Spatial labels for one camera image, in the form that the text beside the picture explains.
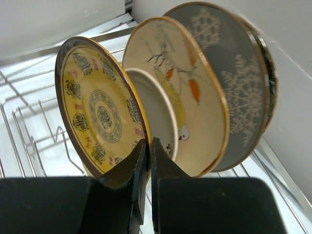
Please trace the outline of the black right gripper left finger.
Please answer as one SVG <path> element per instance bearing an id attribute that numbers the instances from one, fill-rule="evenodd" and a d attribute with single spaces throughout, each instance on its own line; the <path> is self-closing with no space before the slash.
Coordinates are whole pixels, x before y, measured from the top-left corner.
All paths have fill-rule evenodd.
<path id="1" fill-rule="evenodd" d="M 131 206 L 140 225 L 144 222 L 146 194 L 146 141 L 141 139 L 130 154 L 97 179 L 104 186 L 109 211 Z"/>

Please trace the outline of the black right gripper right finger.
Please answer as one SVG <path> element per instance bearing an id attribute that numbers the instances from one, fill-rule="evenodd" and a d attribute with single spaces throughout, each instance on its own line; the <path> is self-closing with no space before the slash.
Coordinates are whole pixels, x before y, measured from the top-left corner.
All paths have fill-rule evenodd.
<path id="1" fill-rule="evenodd" d="M 179 192 L 182 182 L 188 176 L 166 154 L 159 138 L 154 137 L 151 146 L 151 187 L 152 187 L 152 219 L 154 233 L 159 234 L 163 227 L 185 207 L 185 191 Z"/>

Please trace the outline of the cream plate with dark patch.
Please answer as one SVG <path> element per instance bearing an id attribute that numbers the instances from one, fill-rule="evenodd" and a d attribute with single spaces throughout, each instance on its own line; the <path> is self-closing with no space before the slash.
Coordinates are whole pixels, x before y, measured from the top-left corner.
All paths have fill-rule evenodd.
<path id="1" fill-rule="evenodd" d="M 125 70 L 142 102 L 151 136 L 160 139 L 167 156 L 175 161 L 178 152 L 178 128 L 173 106 L 164 88 L 148 72 L 139 68 Z"/>

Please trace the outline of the yellow patterned small plate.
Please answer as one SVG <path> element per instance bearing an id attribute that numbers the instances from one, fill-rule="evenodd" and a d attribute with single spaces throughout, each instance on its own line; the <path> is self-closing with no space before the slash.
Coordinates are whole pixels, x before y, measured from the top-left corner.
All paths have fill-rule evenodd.
<path id="1" fill-rule="evenodd" d="M 75 36 L 61 45 L 55 88 L 70 141 L 94 177 L 124 160 L 141 139 L 151 147 L 149 123 L 133 83 L 96 41 Z"/>

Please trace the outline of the beige bird branch plate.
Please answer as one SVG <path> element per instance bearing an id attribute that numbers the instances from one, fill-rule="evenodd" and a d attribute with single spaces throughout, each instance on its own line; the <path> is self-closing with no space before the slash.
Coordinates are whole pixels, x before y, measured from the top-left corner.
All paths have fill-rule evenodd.
<path id="1" fill-rule="evenodd" d="M 129 37 L 122 66 L 151 74 L 170 99 L 179 136 L 176 164 L 192 177 L 212 171 L 229 140 L 229 108 L 214 71 L 188 30 L 170 17 L 144 20 Z"/>

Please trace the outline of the light green floral plate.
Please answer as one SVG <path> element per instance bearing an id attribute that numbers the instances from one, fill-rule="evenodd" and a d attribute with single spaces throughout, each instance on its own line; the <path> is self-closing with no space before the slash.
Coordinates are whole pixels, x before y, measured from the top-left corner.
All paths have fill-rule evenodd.
<path id="1" fill-rule="evenodd" d="M 270 88 L 270 104 L 269 104 L 269 113 L 268 113 L 268 120 L 265 124 L 264 131 L 268 128 L 273 116 L 274 112 L 277 106 L 277 100 L 278 100 L 278 75 L 277 70 L 273 61 L 273 57 L 264 41 L 264 39 L 261 37 L 259 32 L 246 20 L 244 20 L 241 16 L 235 15 L 235 17 L 244 25 L 246 26 L 253 36 L 255 37 L 255 40 L 257 44 L 261 48 L 261 53 L 264 58 L 266 68 L 268 71 L 268 77 L 269 77 L 269 88 Z"/>

